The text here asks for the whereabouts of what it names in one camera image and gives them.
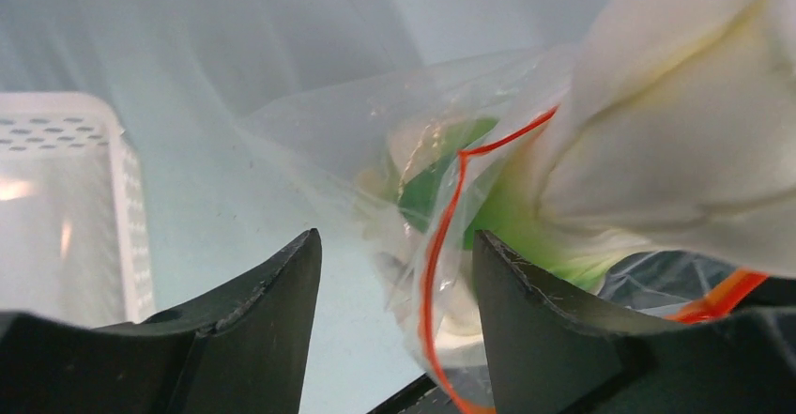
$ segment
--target clear plastic bag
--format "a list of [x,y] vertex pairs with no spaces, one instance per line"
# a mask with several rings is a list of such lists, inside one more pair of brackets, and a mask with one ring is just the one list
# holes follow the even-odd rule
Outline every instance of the clear plastic bag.
[[[574,55],[559,47],[392,73],[277,100],[237,124],[253,152],[279,156],[274,164],[318,212],[365,239],[406,349],[470,412],[492,405],[471,224],[507,158],[569,89]],[[664,315],[728,273],[691,254],[649,253],[601,273],[599,284],[568,279]]]

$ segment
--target scratched black edge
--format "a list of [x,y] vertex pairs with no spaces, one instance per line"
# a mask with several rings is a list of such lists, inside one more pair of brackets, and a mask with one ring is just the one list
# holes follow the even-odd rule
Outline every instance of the scratched black edge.
[[266,279],[254,287],[252,295],[246,299],[239,308],[235,309],[227,317],[220,319],[211,325],[198,329],[195,332],[194,339],[191,342],[188,353],[186,354],[187,358],[182,367],[182,371],[175,382],[171,397],[169,397],[166,412],[179,413],[183,411],[183,405],[191,391],[192,378],[189,376],[193,375],[195,369],[199,367],[207,342],[212,339],[214,335],[233,328],[237,321],[249,313],[257,301],[266,295],[268,289],[279,280],[280,275],[282,275],[285,272],[285,269],[294,262],[294,258],[297,257],[299,253],[306,253],[308,250],[308,245],[313,245],[311,240],[319,239],[320,237],[318,231],[316,229],[311,229],[301,233],[297,238],[285,245],[266,261],[282,262],[282,264],[273,272],[271,272]]
[[409,383],[398,393],[385,400],[368,414],[399,414],[412,408],[422,400],[429,391],[437,389],[436,383],[427,375]]
[[[593,391],[584,394],[583,397],[576,400],[572,405],[565,408],[563,412],[568,414],[589,412],[593,410],[596,406],[600,405],[604,401],[613,397],[623,388],[627,387],[630,384],[633,384],[635,380],[642,377],[644,374],[649,372],[654,367],[655,359],[652,356],[651,351],[647,349],[643,341],[640,341],[632,337],[632,334],[627,332],[605,330],[599,327],[589,325],[587,323],[580,321],[579,319],[567,313],[566,311],[562,310],[552,299],[548,298],[547,295],[544,294],[539,289],[539,287],[533,284],[528,279],[528,275],[522,270],[522,267],[532,266],[532,263],[530,263],[528,260],[520,256],[517,252],[515,252],[511,247],[506,245],[506,243],[500,240],[500,238],[495,236],[493,233],[490,233],[488,231],[478,231],[477,234],[478,234],[478,240],[481,240],[482,244],[487,247],[485,251],[487,253],[492,253],[495,257],[501,260],[503,262],[504,267],[515,277],[513,283],[519,286],[520,290],[525,294],[526,298],[537,300],[533,302],[540,302],[542,306],[546,307],[551,312],[555,313],[556,315],[554,315],[553,318],[562,328],[571,330],[578,334],[603,337],[612,343],[613,348],[617,353],[617,357],[619,358],[622,366],[621,372],[616,376],[609,378],[607,381],[605,381],[599,387],[595,388]],[[573,295],[577,294],[578,296],[588,298],[590,302],[600,303],[605,308],[610,307],[611,309],[619,309],[624,311],[625,314],[628,315],[649,317],[648,315],[637,313],[635,311],[628,310],[626,308],[621,308],[620,306],[616,306],[613,303],[610,303],[609,301],[605,301],[590,293],[583,292],[580,289],[576,289],[574,286],[572,286],[572,290],[573,290]],[[674,323],[668,325],[667,324],[668,322],[664,321],[655,322],[655,323],[657,324],[656,326],[659,328],[659,330],[655,332],[673,331],[673,330],[680,330],[683,328],[689,328]]]

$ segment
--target perforated basket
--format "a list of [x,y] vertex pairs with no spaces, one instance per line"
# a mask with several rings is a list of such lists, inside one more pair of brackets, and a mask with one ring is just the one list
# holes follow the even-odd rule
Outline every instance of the perforated basket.
[[0,94],[0,309],[90,328],[154,314],[138,158],[80,93]]

